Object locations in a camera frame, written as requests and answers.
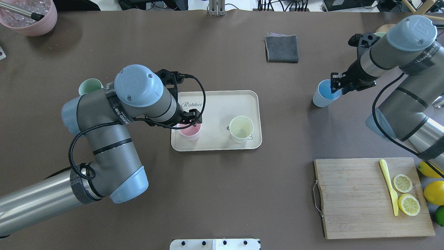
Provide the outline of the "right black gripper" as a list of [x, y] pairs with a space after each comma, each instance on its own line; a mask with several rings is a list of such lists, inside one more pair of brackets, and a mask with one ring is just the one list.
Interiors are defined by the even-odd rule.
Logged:
[[366, 73], [360, 61], [355, 60], [344, 73], [330, 74], [331, 93], [342, 89], [342, 94], [352, 91], [362, 91], [376, 86], [376, 77]]

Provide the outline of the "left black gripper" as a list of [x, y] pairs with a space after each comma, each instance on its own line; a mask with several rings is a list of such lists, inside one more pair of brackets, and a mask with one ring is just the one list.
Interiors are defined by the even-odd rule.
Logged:
[[190, 127], [197, 127], [201, 125], [201, 112], [198, 109], [190, 109], [187, 112], [184, 112], [179, 104], [172, 104], [168, 111], [165, 114], [154, 117], [152, 115], [146, 116], [146, 119], [151, 120], [152, 122], [158, 123], [153, 124], [152, 122], [148, 122], [150, 126], [165, 126], [173, 127], [180, 122], [180, 128], [186, 129]]

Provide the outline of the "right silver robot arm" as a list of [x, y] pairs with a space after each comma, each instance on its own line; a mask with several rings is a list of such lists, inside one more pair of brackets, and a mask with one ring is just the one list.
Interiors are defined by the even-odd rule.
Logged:
[[402, 83], [367, 120], [382, 137], [398, 139], [423, 161], [443, 170], [443, 126], [425, 109], [443, 95], [443, 46], [437, 28], [422, 15], [402, 19], [383, 37], [355, 34], [348, 44], [357, 48], [357, 59], [343, 73], [331, 73], [331, 93], [362, 91], [376, 85], [384, 73], [399, 68]]

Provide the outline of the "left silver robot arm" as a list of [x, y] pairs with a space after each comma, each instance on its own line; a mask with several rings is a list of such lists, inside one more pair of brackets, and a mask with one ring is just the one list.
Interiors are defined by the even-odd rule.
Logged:
[[171, 130], [202, 122], [203, 111], [184, 112], [177, 84], [190, 74], [129, 65], [105, 87], [67, 102], [62, 121], [74, 135], [70, 166], [1, 197], [1, 238], [104, 197], [123, 203], [146, 191], [148, 180], [127, 125], [143, 121]]

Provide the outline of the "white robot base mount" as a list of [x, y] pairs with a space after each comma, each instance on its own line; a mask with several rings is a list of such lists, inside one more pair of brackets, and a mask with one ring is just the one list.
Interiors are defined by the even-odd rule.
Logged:
[[170, 250], [260, 250], [261, 242], [253, 238], [176, 239]]

